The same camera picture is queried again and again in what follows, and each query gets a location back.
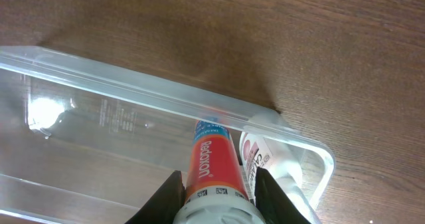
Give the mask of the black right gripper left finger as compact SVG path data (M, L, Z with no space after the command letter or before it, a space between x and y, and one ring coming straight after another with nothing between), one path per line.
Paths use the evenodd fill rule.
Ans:
M172 224L185 201L181 171L174 171L126 224Z

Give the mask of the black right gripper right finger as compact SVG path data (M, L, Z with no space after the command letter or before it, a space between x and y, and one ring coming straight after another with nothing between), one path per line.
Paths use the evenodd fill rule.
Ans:
M264 168L256 170L254 194L256 208L267 224L309 224L270 172Z

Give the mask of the white lotion bottle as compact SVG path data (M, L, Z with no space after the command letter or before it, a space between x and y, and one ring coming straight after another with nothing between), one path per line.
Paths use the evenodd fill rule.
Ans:
M239 150L244 168L245 184L251 201L256 200L254 194L256 170L264 168L270 172L280 189L285 192L308 221L320 222L300 189L301 166L287 144L243 132L240 137Z

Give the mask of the orange vitamin tube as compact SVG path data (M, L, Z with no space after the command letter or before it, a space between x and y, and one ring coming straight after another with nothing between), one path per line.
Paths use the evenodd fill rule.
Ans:
M186 198L174 223L264 223L250 202L227 128L199 120L186 182Z

